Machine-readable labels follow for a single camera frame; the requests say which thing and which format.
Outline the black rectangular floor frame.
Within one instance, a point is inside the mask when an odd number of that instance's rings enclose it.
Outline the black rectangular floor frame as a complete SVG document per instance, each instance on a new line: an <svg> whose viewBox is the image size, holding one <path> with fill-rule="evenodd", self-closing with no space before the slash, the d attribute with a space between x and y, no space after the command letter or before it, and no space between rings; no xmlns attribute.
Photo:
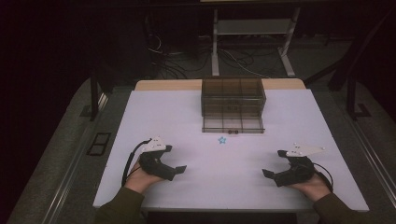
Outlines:
<svg viewBox="0 0 396 224"><path fill-rule="evenodd" d="M102 156L106 152L111 133L97 133L87 150L89 156Z"/></svg>

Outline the transparent brown drawer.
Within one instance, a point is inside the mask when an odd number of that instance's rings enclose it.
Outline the transparent brown drawer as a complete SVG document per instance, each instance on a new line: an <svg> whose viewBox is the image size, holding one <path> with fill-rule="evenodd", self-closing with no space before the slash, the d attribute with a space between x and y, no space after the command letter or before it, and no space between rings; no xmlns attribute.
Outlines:
<svg viewBox="0 0 396 224"><path fill-rule="evenodd" d="M265 128L261 118L253 117L215 117L203 118L203 133L264 133Z"/></svg>

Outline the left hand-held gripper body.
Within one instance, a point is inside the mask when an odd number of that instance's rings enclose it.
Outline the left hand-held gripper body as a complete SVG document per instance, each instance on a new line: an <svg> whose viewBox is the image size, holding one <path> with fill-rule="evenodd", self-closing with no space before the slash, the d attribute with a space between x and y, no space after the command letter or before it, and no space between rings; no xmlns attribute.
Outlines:
<svg viewBox="0 0 396 224"><path fill-rule="evenodd" d="M176 175L176 169L161 161L161 157L165 153L165 146L166 144L160 136L149 140L143 146L142 153L139 157L139 164L146 173L172 181Z"/></svg>

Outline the metal floor rail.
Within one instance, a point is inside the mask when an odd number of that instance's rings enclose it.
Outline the metal floor rail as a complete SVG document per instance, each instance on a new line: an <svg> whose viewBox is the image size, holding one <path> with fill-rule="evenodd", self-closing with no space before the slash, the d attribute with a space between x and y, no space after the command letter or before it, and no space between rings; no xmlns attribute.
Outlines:
<svg viewBox="0 0 396 224"><path fill-rule="evenodd" d="M49 209L41 221L41 224L56 224L58 216L60 215L64 206L64 202L66 201L69 194L69 190L71 189L77 176L80 160L86 153L88 144L92 140L98 120L103 114L103 110L106 107L107 101L108 96L104 93L100 95L98 100L94 100L96 108L98 109L96 116L93 119L89 119L88 123L86 124L85 129L79 138L77 149L66 169L59 187L56 189L55 194L51 199Z"/></svg>
<svg viewBox="0 0 396 224"><path fill-rule="evenodd" d="M396 123L383 111L359 104L357 112L346 112L353 133L361 144L379 182L396 207Z"/></svg>

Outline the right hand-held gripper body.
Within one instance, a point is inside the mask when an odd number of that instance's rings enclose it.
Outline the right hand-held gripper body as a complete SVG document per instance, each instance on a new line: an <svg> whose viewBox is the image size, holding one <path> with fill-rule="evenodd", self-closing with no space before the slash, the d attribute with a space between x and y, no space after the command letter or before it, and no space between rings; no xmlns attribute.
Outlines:
<svg viewBox="0 0 396 224"><path fill-rule="evenodd" d="M286 150L290 168L287 171L275 174L274 180L278 187L303 183L309 180L315 172L314 163L309 159L310 155L325 151L324 147L293 144L293 148Z"/></svg>

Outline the black metal stand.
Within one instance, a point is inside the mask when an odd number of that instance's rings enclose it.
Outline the black metal stand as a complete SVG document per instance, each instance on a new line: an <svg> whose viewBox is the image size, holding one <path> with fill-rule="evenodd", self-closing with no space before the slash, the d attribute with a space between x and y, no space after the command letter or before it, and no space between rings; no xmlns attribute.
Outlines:
<svg viewBox="0 0 396 224"><path fill-rule="evenodd" d="M99 112L106 104L106 94L99 83L98 74L95 68L89 70L90 73L90 103L85 105L80 113L83 118L95 121Z"/></svg>
<svg viewBox="0 0 396 224"><path fill-rule="evenodd" d="M350 73L347 78L346 112L353 119L367 118L371 114L364 104L356 103L357 76Z"/></svg>

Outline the white metal desk frame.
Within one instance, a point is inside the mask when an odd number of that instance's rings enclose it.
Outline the white metal desk frame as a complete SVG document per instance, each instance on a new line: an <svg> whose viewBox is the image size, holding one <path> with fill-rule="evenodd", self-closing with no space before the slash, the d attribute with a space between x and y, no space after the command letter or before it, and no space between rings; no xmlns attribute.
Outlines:
<svg viewBox="0 0 396 224"><path fill-rule="evenodd" d="M288 77L295 77L288 58L288 50L297 25L301 9L295 8L289 19L259 19L259 20L220 20L215 9L213 13L213 35L211 68L212 75L219 75L218 37L220 35L284 35L285 42L277 49L279 59Z"/></svg>

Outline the person's right hand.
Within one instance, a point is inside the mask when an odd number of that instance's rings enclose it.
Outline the person's right hand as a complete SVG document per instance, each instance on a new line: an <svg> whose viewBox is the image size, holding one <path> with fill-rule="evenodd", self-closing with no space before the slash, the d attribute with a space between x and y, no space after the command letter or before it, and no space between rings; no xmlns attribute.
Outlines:
<svg viewBox="0 0 396 224"><path fill-rule="evenodd" d="M331 193L325 181L317 174L314 174L311 179L304 183L290 185L290 188L299 190L313 203Z"/></svg>

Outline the transparent brown drawer cabinet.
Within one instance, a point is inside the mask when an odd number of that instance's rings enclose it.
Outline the transparent brown drawer cabinet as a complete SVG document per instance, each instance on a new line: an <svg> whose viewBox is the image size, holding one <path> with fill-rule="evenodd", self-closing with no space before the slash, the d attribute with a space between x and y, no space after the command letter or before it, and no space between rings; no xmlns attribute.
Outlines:
<svg viewBox="0 0 396 224"><path fill-rule="evenodd" d="M203 117L258 118L262 115L266 95L257 77L207 77L202 81Z"/></svg>

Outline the person's left hand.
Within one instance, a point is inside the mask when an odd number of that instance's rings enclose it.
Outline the person's left hand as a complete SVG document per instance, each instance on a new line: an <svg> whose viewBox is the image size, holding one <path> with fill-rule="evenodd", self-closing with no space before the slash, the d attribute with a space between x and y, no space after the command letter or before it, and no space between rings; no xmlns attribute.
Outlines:
<svg viewBox="0 0 396 224"><path fill-rule="evenodd" d="M162 178L156 175L150 175L146 173L141 167L139 162L137 161L131 173L129 173L125 184L123 185L125 188L133 190L137 193L143 194L147 189L149 189L152 185L163 181Z"/></svg>

